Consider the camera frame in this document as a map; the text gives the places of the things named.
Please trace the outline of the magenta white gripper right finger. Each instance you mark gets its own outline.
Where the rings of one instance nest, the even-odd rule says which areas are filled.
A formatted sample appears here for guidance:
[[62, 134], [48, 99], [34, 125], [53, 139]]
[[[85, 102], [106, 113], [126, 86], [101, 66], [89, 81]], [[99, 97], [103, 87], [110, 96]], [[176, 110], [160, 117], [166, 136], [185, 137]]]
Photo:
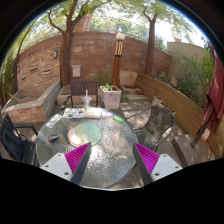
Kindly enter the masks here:
[[133, 154], [145, 185], [182, 169], [168, 154], [157, 154], [151, 149], [133, 144]]

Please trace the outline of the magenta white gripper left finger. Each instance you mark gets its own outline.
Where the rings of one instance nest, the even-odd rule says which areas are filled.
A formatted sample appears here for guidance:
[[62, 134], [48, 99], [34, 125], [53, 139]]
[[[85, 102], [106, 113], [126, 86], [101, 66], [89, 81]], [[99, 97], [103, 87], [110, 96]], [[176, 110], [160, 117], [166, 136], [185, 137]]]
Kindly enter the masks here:
[[90, 155], [91, 143], [88, 142], [66, 154], [57, 153], [41, 169], [79, 185]]

